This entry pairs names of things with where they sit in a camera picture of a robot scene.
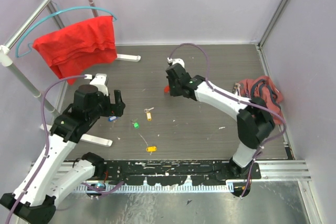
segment white plastic stand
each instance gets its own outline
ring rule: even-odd
[[[120,55],[120,54],[117,54],[117,60],[138,62],[140,59],[141,59],[140,55]]]
[[[40,129],[44,130],[43,124],[41,124]],[[47,124],[47,129],[48,129],[48,131],[50,131],[51,125]],[[105,146],[105,147],[110,147],[113,143],[113,141],[110,140],[110,139],[101,138],[101,137],[97,137],[97,136],[92,136],[92,135],[88,135],[88,134],[84,134],[81,137],[80,140],[84,141],[84,142],[87,142],[87,143],[97,144],[97,145],[101,145],[101,146]]]

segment red towel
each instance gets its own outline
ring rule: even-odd
[[[261,97],[266,103],[267,108],[283,117],[280,102],[284,99],[280,91],[268,76],[260,76],[258,79],[245,79],[239,82],[240,95],[242,97]],[[282,122],[273,116],[275,124]]]
[[[112,19],[100,16],[67,26],[36,39],[33,47],[59,79],[81,74],[94,64],[117,58]]]

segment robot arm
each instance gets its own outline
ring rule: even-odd
[[[171,96],[182,95],[195,101],[207,103],[237,121],[240,144],[236,153],[230,159],[230,170],[235,176],[245,174],[257,148],[268,137],[275,124],[268,112],[237,103],[228,97],[266,106],[264,100],[261,98],[242,98],[208,82],[212,86],[211,88],[204,77],[191,77],[185,71],[182,59],[168,59],[168,63],[170,66],[166,69],[166,73]],[[214,92],[214,89],[228,97]]]
[[[101,177],[105,172],[104,159],[87,153],[72,170],[56,182],[52,181],[81,136],[101,116],[123,115],[125,104],[121,92],[114,91],[115,104],[111,104],[106,84],[106,74],[97,74],[90,84],[81,85],[75,91],[73,103],[55,119],[50,129],[48,157],[14,211],[22,219],[29,223],[48,223],[58,205],[73,189],[91,177]],[[12,208],[44,158],[45,148],[19,187],[13,193],[2,196],[1,205]]]

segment gray wall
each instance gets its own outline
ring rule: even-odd
[[[118,17],[118,44],[258,41],[280,0],[95,0]],[[58,0],[61,7],[87,0]],[[69,23],[92,17],[88,10],[63,15]]]
[[[25,21],[37,7],[40,0],[0,0],[0,41],[6,40]],[[34,38],[57,29],[53,21],[47,21],[29,36],[21,47],[27,49],[27,43]],[[14,59],[14,49],[10,53]],[[44,90],[56,76],[47,67],[41,56],[32,52],[24,58],[15,59],[18,68],[36,85]],[[28,173],[32,161],[35,161],[44,145],[44,136],[39,125],[40,104],[14,78],[13,74],[0,65],[0,195],[12,192]],[[56,102],[59,88],[51,90],[49,100]],[[8,211],[0,207],[0,223],[5,222]]]
[[[328,223],[335,223],[336,0],[291,0],[265,46],[283,92],[289,136],[307,161]]]

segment dark gray floor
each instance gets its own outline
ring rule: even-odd
[[[70,153],[69,159],[94,152],[105,159],[228,159],[239,143],[236,122],[223,112],[183,97],[170,97],[163,92],[167,85],[166,58],[175,46],[122,46],[120,54],[140,55],[139,62],[115,61],[96,65],[85,73],[106,73],[108,88],[113,94],[120,89],[126,104],[124,115],[116,122],[101,118],[89,134],[113,140],[111,147],[81,142]],[[263,74],[259,57],[253,45],[206,45],[210,57],[209,79],[217,86],[232,90],[236,81],[257,78]],[[185,61],[191,76],[204,76],[204,56],[195,48],[178,49],[175,58]],[[78,80],[68,87],[63,102],[67,106]],[[154,107],[153,120],[146,120],[144,109]],[[139,129],[131,120],[138,119]],[[157,146],[151,155],[146,152],[146,142]],[[262,158],[286,158],[283,139],[269,143]]]

